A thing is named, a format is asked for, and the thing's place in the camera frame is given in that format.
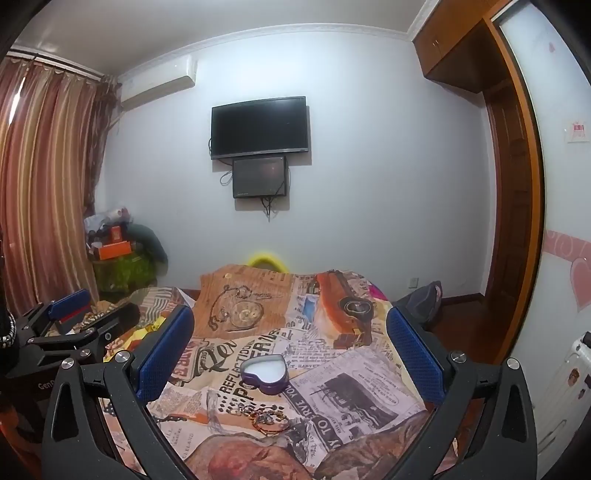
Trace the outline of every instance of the colorful blanket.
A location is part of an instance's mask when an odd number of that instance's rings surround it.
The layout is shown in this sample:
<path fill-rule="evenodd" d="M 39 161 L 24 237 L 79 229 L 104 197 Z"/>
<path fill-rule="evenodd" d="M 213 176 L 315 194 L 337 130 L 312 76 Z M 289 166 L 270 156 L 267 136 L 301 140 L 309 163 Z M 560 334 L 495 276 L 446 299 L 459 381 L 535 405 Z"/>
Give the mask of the colorful blanket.
<path fill-rule="evenodd" d="M 391 304 L 379 290 L 352 272 L 291 275 L 240 265 L 201 281 L 194 305 L 173 288 L 132 295 L 140 328 L 107 355 L 133 349 L 177 304 L 193 308 L 193 337 L 148 410 L 196 476 L 382 479 L 429 414 L 386 334 Z M 272 353 L 285 358 L 290 384 L 270 397 L 244 384 L 239 368 Z M 281 413 L 276 434 L 253 426 L 249 413 L 259 409 Z M 142 472 L 108 401 L 103 410 L 125 463 Z M 455 460 L 451 447 L 440 471 Z"/>

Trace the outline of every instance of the wooden door frame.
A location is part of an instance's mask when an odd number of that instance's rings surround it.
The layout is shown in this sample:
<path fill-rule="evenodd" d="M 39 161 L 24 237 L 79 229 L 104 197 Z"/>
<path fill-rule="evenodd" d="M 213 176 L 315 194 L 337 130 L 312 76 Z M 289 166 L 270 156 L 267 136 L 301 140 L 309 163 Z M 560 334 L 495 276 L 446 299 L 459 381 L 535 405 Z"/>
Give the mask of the wooden door frame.
<path fill-rule="evenodd" d="M 542 164 L 542 151 L 540 144 L 540 136 L 538 134 L 537 123 L 535 121 L 534 110 L 531 104 L 531 99 L 527 88 L 525 86 L 524 79 L 521 76 L 521 71 L 517 66 L 517 61 L 513 56 L 509 45 L 500 30 L 493 24 L 491 18 L 494 17 L 502 8 L 510 3 L 511 0 L 500 0 L 484 18 L 486 26 L 489 28 L 503 59 L 511 82 L 517 93 L 517 99 L 519 102 L 519 108 L 524 121 L 525 126 L 525 137 L 527 140 L 528 150 L 530 154 L 531 163 L 531 180 L 532 180 L 532 208 L 531 208 L 531 231 L 530 231 L 530 243 L 528 246 L 528 254 L 525 262 L 524 278 L 521 283 L 521 289 L 517 298 L 517 304 L 511 322 L 507 328 L 505 338 L 502 342 L 501 348 L 495 358 L 496 364 L 500 364 L 510 353 L 511 349 L 515 345 L 521 326 L 525 320 L 527 309 L 530 305 L 531 295 L 533 293 L 535 279 L 538 273 L 538 266 L 540 263 L 540 255 L 542 249 L 543 232 L 544 232 L 544 167 Z M 502 88 L 503 85 L 499 84 L 497 87 L 493 87 L 487 94 L 492 94 L 494 91 Z M 491 262 L 491 273 L 486 289 L 486 293 L 489 293 L 489 289 L 492 284 L 492 276 L 496 269 L 496 256 L 498 254 L 499 246 L 499 231 L 501 221 L 501 172 L 500 172 L 500 158 L 498 149 L 498 139 L 496 137 L 496 129 L 494 124 L 494 118 L 491 112 L 491 107 L 487 101 L 487 110 L 489 119 L 491 119 L 491 130 L 493 135 L 493 143 L 495 146 L 495 169 L 496 169 L 496 225 L 495 225 L 495 242 L 493 246 L 493 256 Z"/>

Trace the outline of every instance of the blue padded grip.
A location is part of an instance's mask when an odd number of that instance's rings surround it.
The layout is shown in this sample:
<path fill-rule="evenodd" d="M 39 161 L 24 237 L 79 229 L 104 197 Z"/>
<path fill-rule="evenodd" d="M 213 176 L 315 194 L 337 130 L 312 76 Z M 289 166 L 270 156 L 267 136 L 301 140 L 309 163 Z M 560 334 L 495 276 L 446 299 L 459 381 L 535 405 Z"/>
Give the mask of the blue padded grip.
<path fill-rule="evenodd" d="M 445 398 L 441 368 L 396 307 L 388 312 L 386 331 L 423 400 L 441 405 Z"/>
<path fill-rule="evenodd" d="M 148 334 L 161 333 L 161 336 L 137 370 L 136 395 L 140 402 L 146 404 L 160 396 L 193 335 L 193 328 L 193 312 L 182 306 L 175 308 L 158 331 Z"/>
<path fill-rule="evenodd" d="M 78 290 L 54 302 L 49 310 L 49 318 L 64 321 L 85 307 L 90 307 L 90 293 L 85 289 Z"/>

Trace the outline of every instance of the metal screw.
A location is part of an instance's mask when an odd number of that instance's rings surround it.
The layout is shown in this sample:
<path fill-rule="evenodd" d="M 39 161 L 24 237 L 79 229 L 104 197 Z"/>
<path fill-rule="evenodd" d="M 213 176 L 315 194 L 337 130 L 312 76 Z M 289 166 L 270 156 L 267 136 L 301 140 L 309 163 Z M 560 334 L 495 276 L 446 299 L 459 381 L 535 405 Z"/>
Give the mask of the metal screw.
<path fill-rule="evenodd" d="M 127 360 L 129 360 L 130 356 L 131 353 L 129 353 L 127 350 L 121 350 L 115 354 L 115 361 L 118 364 L 124 364 Z"/>
<path fill-rule="evenodd" d="M 519 370 L 520 364 L 516 358 L 508 358 L 507 359 L 507 366 L 512 370 Z"/>
<path fill-rule="evenodd" d="M 452 360 L 457 364 L 462 364 L 468 359 L 466 354 L 464 352 L 459 351 L 459 350 L 453 351 L 451 353 L 451 357 L 452 357 Z"/>
<path fill-rule="evenodd" d="M 66 358 L 62 363 L 61 363 L 61 367 L 64 370 L 68 370 L 69 368 L 72 368 L 74 366 L 74 359 L 73 358 Z"/>

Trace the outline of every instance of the black screen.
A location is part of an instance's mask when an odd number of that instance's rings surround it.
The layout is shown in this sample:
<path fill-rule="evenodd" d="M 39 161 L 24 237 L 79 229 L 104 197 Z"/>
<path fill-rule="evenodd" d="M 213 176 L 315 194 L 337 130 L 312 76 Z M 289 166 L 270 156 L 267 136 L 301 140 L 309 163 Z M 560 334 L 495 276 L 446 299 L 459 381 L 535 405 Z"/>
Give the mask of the black screen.
<path fill-rule="evenodd" d="M 234 198 L 284 196 L 287 191 L 285 157 L 234 160 Z"/>
<path fill-rule="evenodd" d="M 308 151 L 306 97 L 212 109 L 212 158 Z"/>

